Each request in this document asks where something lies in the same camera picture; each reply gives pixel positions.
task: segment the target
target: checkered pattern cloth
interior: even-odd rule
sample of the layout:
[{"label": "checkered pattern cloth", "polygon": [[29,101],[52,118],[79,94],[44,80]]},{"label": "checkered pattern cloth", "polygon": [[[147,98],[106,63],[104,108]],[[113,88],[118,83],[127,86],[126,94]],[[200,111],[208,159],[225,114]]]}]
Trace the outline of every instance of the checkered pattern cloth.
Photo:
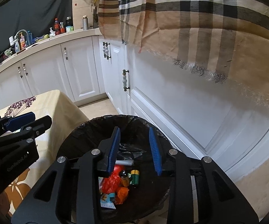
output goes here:
[{"label": "checkered pattern cloth", "polygon": [[269,103],[269,0],[100,0],[99,26]]}]

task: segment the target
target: silver screw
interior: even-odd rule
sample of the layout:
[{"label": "silver screw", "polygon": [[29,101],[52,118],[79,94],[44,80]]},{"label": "silver screw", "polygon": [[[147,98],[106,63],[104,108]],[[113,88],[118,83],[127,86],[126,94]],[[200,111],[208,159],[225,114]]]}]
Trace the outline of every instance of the silver screw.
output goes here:
[{"label": "silver screw", "polygon": [[59,162],[59,163],[63,163],[63,162],[65,162],[66,161],[66,158],[64,157],[64,156],[60,156],[60,157],[58,157],[58,159],[57,159],[57,162]]},{"label": "silver screw", "polygon": [[212,158],[209,157],[209,156],[205,156],[205,157],[203,158],[203,160],[204,160],[204,162],[206,162],[206,163],[210,163],[210,162],[212,162]]},{"label": "silver screw", "polygon": [[177,151],[176,149],[170,149],[170,150],[169,150],[169,153],[170,153],[171,155],[176,155],[176,154],[178,153],[178,151]]},{"label": "silver screw", "polygon": [[100,150],[99,149],[93,149],[92,151],[91,151],[91,154],[92,155],[98,155],[100,153]]}]

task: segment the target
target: crumpled orange paper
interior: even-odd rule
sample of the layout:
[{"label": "crumpled orange paper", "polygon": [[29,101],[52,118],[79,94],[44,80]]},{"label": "crumpled orange paper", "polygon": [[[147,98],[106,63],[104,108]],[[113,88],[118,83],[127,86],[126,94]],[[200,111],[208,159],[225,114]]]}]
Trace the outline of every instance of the crumpled orange paper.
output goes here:
[{"label": "crumpled orange paper", "polygon": [[115,204],[117,204],[117,205],[123,204],[124,201],[128,197],[128,191],[129,191],[129,189],[126,187],[119,187],[116,190],[117,195],[116,195],[116,199],[115,199]]}]

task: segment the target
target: silver thermos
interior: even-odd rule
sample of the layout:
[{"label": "silver thermos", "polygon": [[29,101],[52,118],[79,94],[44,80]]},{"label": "silver thermos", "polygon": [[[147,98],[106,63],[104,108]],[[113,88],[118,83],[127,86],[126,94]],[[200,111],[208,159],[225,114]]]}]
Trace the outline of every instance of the silver thermos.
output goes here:
[{"label": "silver thermos", "polygon": [[88,25],[88,18],[87,15],[83,16],[83,30],[88,30],[89,25]]}]

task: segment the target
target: black trash bag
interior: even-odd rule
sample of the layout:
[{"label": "black trash bag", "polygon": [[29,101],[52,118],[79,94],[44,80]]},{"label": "black trash bag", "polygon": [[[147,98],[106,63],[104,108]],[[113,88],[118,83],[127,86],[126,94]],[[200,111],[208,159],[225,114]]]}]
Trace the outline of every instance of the black trash bag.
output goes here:
[{"label": "black trash bag", "polygon": [[[108,224],[132,222],[161,209],[171,182],[169,177],[158,177],[154,169],[149,144],[149,128],[153,125],[136,116],[107,115],[81,124],[63,142],[57,157],[81,157],[97,148],[102,140],[110,138],[115,126],[121,130],[117,159],[133,159],[134,166],[139,167],[140,178],[139,186],[130,189],[126,201],[115,205],[116,210],[102,208],[102,218]],[[160,138],[169,142],[158,128],[156,130]]]}]

